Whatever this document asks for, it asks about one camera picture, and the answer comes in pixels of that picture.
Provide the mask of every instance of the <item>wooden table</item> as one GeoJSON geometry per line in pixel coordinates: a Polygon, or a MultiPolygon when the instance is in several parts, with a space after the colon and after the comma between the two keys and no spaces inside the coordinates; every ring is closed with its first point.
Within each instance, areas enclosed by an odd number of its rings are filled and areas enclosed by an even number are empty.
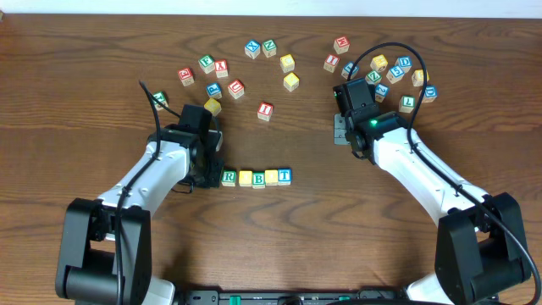
{"type": "MultiPolygon", "coordinates": [[[[391,175],[333,144],[331,87],[344,81],[340,69],[388,41],[415,47],[438,87],[418,116],[420,136],[473,184],[520,202],[530,251],[542,263],[541,39],[540,20],[6,15],[0,303],[65,303],[53,283],[66,207],[113,186],[153,132],[137,81],[166,91],[175,110],[203,105],[205,85],[217,81],[198,67],[207,53],[230,66],[230,77],[218,80],[225,162],[289,166],[293,183],[170,193],[152,221],[155,275],[225,290],[345,290],[402,286],[433,271],[436,228],[420,204],[391,175]],[[350,51],[331,74],[324,59],[343,35],[350,51]],[[244,54],[249,39],[269,38],[277,56],[244,54]],[[293,92],[279,67],[287,53],[301,79],[293,92]],[[183,87],[176,73],[187,66],[196,84],[183,87]],[[234,79],[246,86],[236,101],[227,92],[234,79]],[[261,101],[275,106],[270,122],[257,118],[261,101]]],[[[391,63],[406,54],[382,53],[391,63]]],[[[419,93],[411,73],[391,87],[383,111],[419,93]]],[[[529,282],[501,297],[526,302],[532,293],[529,282]]]]}

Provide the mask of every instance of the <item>wooden alphabet block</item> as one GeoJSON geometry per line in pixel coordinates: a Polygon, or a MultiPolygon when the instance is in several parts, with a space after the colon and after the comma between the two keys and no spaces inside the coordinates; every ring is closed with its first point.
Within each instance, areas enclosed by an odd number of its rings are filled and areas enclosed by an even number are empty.
{"type": "Polygon", "coordinates": [[[265,174],[264,173],[252,174],[252,188],[255,190],[265,188],[265,174]]]}
{"type": "Polygon", "coordinates": [[[425,95],[423,96],[422,103],[431,103],[437,98],[437,87],[435,86],[427,86],[425,87],[425,95]]]}
{"type": "Polygon", "coordinates": [[[371,71],[365,76],[365,81],[369,85],[378,85],[380,81],[382,80],[382,76],[380,76],[379,72],[377,71],[371,71]]]}
{"type": "Polygon", "coordinates": [[[212,98],[222,98],[222,91],[218,83],[213,83],[207,86],[207,94],[212,98]]]}
{"type": "Polygon", "coordinates": [[[389,90],[390,88],[388,88],[387,86],[378,84],[376,88],[374,88],[374,100],[377,102],[383,102],[388,95],[389,90]]]}
{"type": "Polygon", "coordinates": [[[228,91],[230,91],[230,94],[234,99],[237,99],[245,94],[245,87],[239,80],[234,80],[234,82],[228,86],[228,91]]]}
{"type": "Polygon", "coordinates": [[[277,45],[274,43],[273,39],[263,42],[263,54],[266,58],[270,58],[277,54],[277,45]]]}
{"type": "Polygon", "coordinates": [[[412,68],[412,61],[410,60],[410,56],[401,56],[395,61],[395,65],[403,70],[403,72],[410,71],[410,68],[412,68]]]}
{"type": "MultiPolygon", "coordinates": [[[[154,94],[152,94],[152,96],[154,98],[156,98],[159,102],[164,104],[166,107],[169,107],[168,100],[166,99],[166,95],[162,91],[154,93],[154,94]]],[[[159,103],[156,103],[155,101],[153,101],[153,102],[154,102],[154,107],[156,107],[157,111],[160,111],[160,110],[163,109],[162,106],[160,106],[159,103]]]]}
{"type": "Polygon", "coordinates": [[[299,78],[291,72],[285,77],[284,85],[289,92],[293,92],[299,86],[299,78]]]}
{"type": "Polygon", "coordinates": [[[333,73],[333,72],[335,72],[335,68],[337,68],[338,64],[339,64],[339,58],[330,54],[325,59],[324,69],[326,69],[329,72],[333,73]]]}
{"type": "Polygon", "coordinates": [[[252,59],[256,59],[256,57],[260,54],[262,49],[260,48],[260,44],[257,43],[254,39],[251,39],[246,45],[245,45],[245,54],[252,59]]]}
{"type": "Polygon", "coordinates": [[[399,103],[399,112],[409,114],[414,110],[415,105],[416,100],[414,99],[414,97],[403,96],[401,97],[401,101],[399,103]]]}
{"type": "Polygon", "coordinates": [[[371,69],[373,69],[373,71],[382,72],[387,66],[388,61],[384,55],[375,56],[373,57],[373,60],[371,60],[371,69]]]}
{"type": "Polygon", "coordinates": [[[265,171],[265,185],[277,186],[279,184],[279,171],[277,169],[268,169],[265,171]]]}
{"type": "Polygon", "coordinates": [[[218,60],[214,63],[214,69],[217,71],[217,77],[228,77],[228,65],[225,60],[218,60]]]}
{"type": "MultiPolygon", "coordinates": [[[[427,73],[427,81],[429,81],[429,72],[427,73]]],[[[423,70],[418,69],[412,74],[412,84],[414,86],[423,86],[423,70]]]]}
{"type": "MultiPolygon", "coordinates": [[[[350,62],[346,64],[345,68],[342,69],[342,72],[340,73],[340,75],[348,80],[348,74],[350,73],[350,70],[352,69],[353,65],[354,65],[354,62],[350,62]]],[[[354,69],[354,71],[352,71],[352,78],[356,76],[357,71],[359,71],[359,66],[356,65],[356,68],[354,69]]]]}
{"type": "Polygon", "coordinates": [[[348,41],[346,36],[335,39],[335,42],[333,43],[333,48],[335,49],[337,54],[348,52],[348,47],[350,47],[350,42],[348,41]]]}
{"type": "Polygon", "coordinates": [[[390,83],[395,84],[397,81],[401,80],[403,76],[405,76],[405,72],[401,68],[393,66],[388,71],[386,78],[390,81],[390,83]]]}
{"type": "Polygon", "coordinates": [[[194,75],[190,71],[190,68],[184,68],[179,70],[180,82],[183,83],[183,86],[188,86],[194,83],[194,75]]]}
{"type": "Polygon", "coordinates": [[[291,169],[279,169],[279,186],[291,184],[291,169]]]}
{"type": "Polygon", "coordinates": [[[273,105],[261,103],[260,107],[257,109],[257,117],[269,122],[271,119],[271,114],[273,114],[273,105]]]}
{"type": "Polygon", "coordinates": [[[213,115],[217,116],[220,111],[222,111],[222,106],[220,106],[220,103],[215,100],[214,98],[209,98],[209,100],[203,105],[203,107],[213,115]]]}
{"type": "Polygon", "coordinates": [[[252,186],[252,171],[240,170],[239,171],[239,186],[252,186]]]}
{"type": "Polygon", "coordinates": [[[290,72],[293,71],[296,67],[296,61],[291,56],[291,54],[285,55],[280,58],[280,68],[282,68],[282,72],[290,72]]]}
{"type": "Polygon", "coordinates": [[[222,186],[235,186],[236,174],[234,170],[225,170],[222,174],[222,186]]]}
{"type": "Polygon", "coordinates": [[[200,67],[205,74],[209,74],[214,71],[214,59],[211,55],[205,55],[199,60],[200,67]]]}

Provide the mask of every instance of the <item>white wall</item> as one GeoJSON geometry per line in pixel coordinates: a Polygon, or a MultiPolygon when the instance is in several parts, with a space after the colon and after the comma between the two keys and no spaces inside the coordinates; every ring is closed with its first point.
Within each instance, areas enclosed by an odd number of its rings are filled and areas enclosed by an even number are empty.
{"type": "Polygon", "coordinates": [[[7,14],[542,18],[542,0],[0,0],[0,9],[7,14]]]}

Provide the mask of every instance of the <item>yellow block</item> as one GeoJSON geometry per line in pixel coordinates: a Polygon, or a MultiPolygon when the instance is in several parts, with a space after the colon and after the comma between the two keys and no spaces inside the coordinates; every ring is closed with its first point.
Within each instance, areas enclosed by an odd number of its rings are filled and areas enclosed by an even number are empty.
{"type": "Polygon", "coordinates": [[[285,66],[288,67],[292,64],[294,64],[294,58],[291,56],[291,54],[285,55],[280,58],[280,62],[285,66]]]}
{"type": "MultiPolygon", "coordinates": [[[[423,81],[423,70],[422,69],[414,71],[414,75],[416,77],[416,80],[423,81]]],[[[427,81],[429,81],[429,72],[427,73],[427,81]]]]}
{"type": "Polygon", "coordinates": [[[203,105],[203,107],[209,110],[209,112],[211,112],[213,116],[217,116],[218,113],[220,113],[220,111],[222,110],[220,103],[214,98],[209,98],[209,100],[205,103],[205,105],[203,105]]]}
{"type": "Polygon", "coordinates": [[[277,169],[268,169],[265,171],[265,185],[277,186],[279,184],[279,171],[277,169]]]}
{"type": "Polygon", "coordinates": [[[285,77],[285,82],[290,86],[295,86],[299,82],[299,78],[292,72],[285,77]]]}
{"type": "Polygon", "coordinates": [[[384,57],[384,55],[375,56],[371,61],[371,69],[377,72],[384,71],[387,66],[388,61],[386,60],[386,57],[384,57]]]}
{"type": "Polygon", "coordinates": [[[252,186],[252,171],[251,170],[239,171],[239,186],[252,186]]]}

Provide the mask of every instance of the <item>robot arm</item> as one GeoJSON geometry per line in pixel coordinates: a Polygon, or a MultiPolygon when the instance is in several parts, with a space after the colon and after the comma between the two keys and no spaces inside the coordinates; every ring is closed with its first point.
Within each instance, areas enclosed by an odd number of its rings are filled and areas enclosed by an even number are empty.
{"type": "MultiPolygon", "coordinates": [[[[152,277],[151,217],[177,183],[218,187],[224,161],[215,157],[222,134],[209,130],[211,114],[186,105],[180,122],[161,130],[158,159],[142,172],[124,200],[120,245],[123,253],[123,304],[169,305],[173,284],[152,277]]],[[[66,211],[55,290],[59,297],[91,304],[115,304],[115,253],[91,247],[114,240],[115,209],[122,188],[140,171],[157,147],[150,135],[143,157],[111,190],[96,200],[75,199],[66,211]]]]}
{"type": "MultiPolygon", "coordinates": [[[[431,152],[420,140],[418,133],[412,131],[412,140],[418,150],[457,184],[482,202],[487,192],[473,186],[453,171],[439,157],[431,152]]],[[[464,196],[456,194],[454,189],[433,172],[418,156],[413,153],[407,140],[407,129],[397,128],[383,134],[374,142],[374,162],[383,170],[392,174],[422,204],[436,225],[453,208],[464,210],[473,206],[464,196]]]]}
{"type": "MultiPolygon", "coordinates": [[[[438,226],[435,274],[409,285],[411,300],[447,304],[471,304],[531,275],[524,257],[504,232],[480,213],[473,203],[456,193],[415,152],[407,140],[407,122],[397,113],[380,114],[374,86],[364,79],[334,88],[337,104],[346,121],[346,139],[352,153],[392,174],[422,204],[438,226]],[[476,230],[489,232],[478,242],[476,230]]],[[[432,153],[411,130],[413,145],[445,176],[498,215],[527,248],[521,211],[508,194],[489,196],[473,186],[432,153]]]]}

